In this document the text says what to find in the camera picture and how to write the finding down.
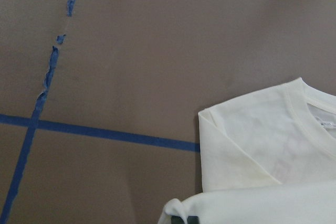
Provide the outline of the cream long-sleeve shirt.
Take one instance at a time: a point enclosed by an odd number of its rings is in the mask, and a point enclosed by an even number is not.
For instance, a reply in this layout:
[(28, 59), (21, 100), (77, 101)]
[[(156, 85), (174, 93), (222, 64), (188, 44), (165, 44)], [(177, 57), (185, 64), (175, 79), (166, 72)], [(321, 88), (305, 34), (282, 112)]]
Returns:
[(203, 191), (159, 223), (335, 223), (335, 96), (299, 78), (198, 119)]

